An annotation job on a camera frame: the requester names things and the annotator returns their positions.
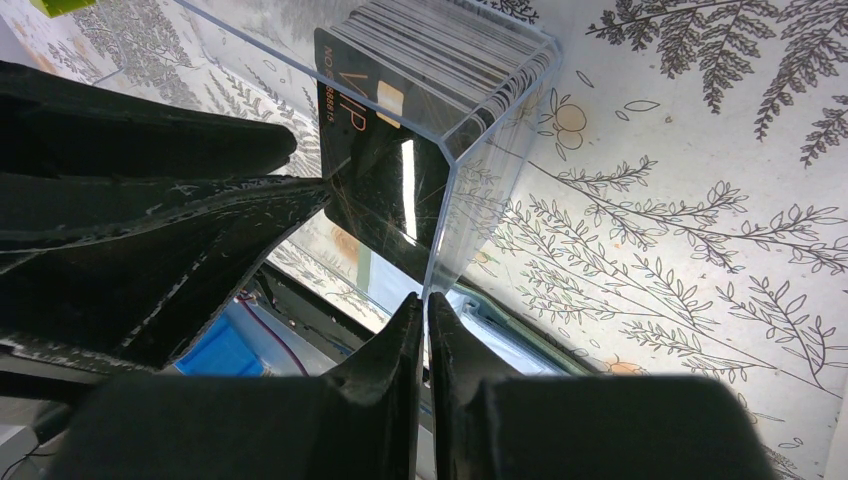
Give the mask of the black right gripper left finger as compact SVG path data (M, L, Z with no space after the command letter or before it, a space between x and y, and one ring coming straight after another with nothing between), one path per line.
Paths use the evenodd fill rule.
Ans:
M127 375L73 416L50 479L411 479L421 300L313 377Z

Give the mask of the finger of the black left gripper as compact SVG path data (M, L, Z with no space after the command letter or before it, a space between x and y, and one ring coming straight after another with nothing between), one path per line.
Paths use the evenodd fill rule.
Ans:
M1 178L1 341L85 370L159 369L328 202L319 179Z
M1 64L1 170L37 177L234 178L286 165L277 124L187 110Z

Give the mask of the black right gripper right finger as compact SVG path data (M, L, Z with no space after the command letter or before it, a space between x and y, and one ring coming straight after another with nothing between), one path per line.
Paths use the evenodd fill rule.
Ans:
M746 413L697 376L530 376L427 301L441 479L771 479Z

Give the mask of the clear card box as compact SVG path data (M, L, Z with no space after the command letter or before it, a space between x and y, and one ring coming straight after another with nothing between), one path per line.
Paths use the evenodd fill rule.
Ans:
M307 121L325 216L446 291L536 137L558 39L478 1L187 1L203 51Z

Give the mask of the green card holder wallet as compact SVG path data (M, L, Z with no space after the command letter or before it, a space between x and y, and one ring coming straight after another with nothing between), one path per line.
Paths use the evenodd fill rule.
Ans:
M485 295L456 285L446 298L461 324L512 368L532 376L586 376L599 371L546 340Z

